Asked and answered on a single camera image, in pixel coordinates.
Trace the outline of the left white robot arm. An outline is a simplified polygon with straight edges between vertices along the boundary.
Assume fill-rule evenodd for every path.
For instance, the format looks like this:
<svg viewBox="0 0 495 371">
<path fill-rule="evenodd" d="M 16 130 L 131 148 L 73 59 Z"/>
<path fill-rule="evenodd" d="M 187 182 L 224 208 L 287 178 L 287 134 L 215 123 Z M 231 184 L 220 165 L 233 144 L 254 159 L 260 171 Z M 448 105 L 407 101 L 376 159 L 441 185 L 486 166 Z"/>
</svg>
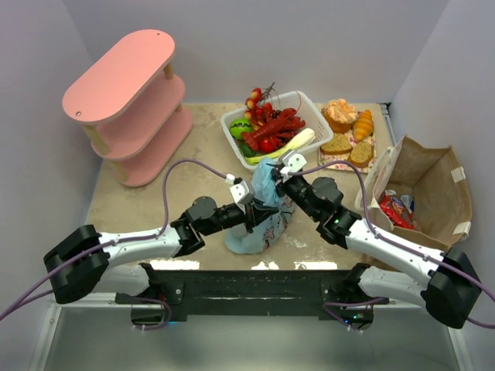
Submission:
<svg viewBox="0 0 495 371">
<path fill-rule="evenodd" d="M 252 232 L 276 213 L 278 207 L 256 198 L 243 206 L 218 206 L 214 199 L 202 196 L 164 230 L 117 235 L 98 233 L 92 224 L 80 226 L 50 250 L 43 262 L 56 302 L 65 305 L 93 292 L 112 268 L 137 260 L 193 254 L 205 246 L 204 236 L 236 226 Z"/>
</svg>

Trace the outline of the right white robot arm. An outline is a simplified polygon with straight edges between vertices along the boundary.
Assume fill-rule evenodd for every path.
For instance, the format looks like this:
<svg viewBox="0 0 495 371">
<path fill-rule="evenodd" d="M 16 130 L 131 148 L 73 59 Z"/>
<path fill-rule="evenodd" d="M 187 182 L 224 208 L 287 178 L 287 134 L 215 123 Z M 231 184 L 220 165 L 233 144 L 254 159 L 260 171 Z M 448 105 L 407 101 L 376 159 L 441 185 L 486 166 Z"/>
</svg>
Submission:
<svg viewBox="0 0 495 371">
<path fill-rule="evenodd" d="M 347 292 L 323 307 L 365 307 L 391 299 L 423 307 L 436 321 L 462 328 L 481 294 L 480 280 L 469 258 L 460 251 L 443 252 L 413 243 L 374 226 L 367 216 L 346 208 L 335 181 L 319 177 L 308 183 L 301 173 L 274 165 L 271 177 L 278 193 L 287 196 L 317 223 L 327 242 L 370 255 L 391 266 L 383 271 L 357 265 L 347 277 Z"/>
</svg>

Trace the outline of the red snack packet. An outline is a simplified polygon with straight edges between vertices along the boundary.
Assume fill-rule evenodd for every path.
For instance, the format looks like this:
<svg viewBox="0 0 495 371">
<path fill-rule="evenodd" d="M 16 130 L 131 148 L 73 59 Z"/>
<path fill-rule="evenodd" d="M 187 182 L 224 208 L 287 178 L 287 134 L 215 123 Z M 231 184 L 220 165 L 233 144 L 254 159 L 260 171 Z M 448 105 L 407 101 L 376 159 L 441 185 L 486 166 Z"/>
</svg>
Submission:
<svg viewBox="0 0 495 371">
<path fill-rule="evenodd" d="M 385 190 L 379 202 L 379 207 L 394 226 L 409 230 L 415 228 L 411 212 L 395 191 Z"/>
</svg>

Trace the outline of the brown jute grocery bag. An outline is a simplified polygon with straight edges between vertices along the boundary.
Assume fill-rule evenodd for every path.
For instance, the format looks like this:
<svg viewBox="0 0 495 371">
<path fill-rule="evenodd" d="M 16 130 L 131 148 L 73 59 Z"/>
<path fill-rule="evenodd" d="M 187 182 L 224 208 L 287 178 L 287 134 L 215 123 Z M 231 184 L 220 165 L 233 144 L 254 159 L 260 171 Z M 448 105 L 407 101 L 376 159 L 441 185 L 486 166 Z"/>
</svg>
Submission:
<svg viewBox="0 0 495 371">
<path fill-rule="evenodd" d="M 414 243 L 447 251 L 469 235 L 471 198 L 451 147 L 425 148 L 404 136 L 372 165 L 364 181 L 372 223 Z M 379 207 L 387 190 L 414 200 L 413 229 L 395 226 Z"/>
</svg>

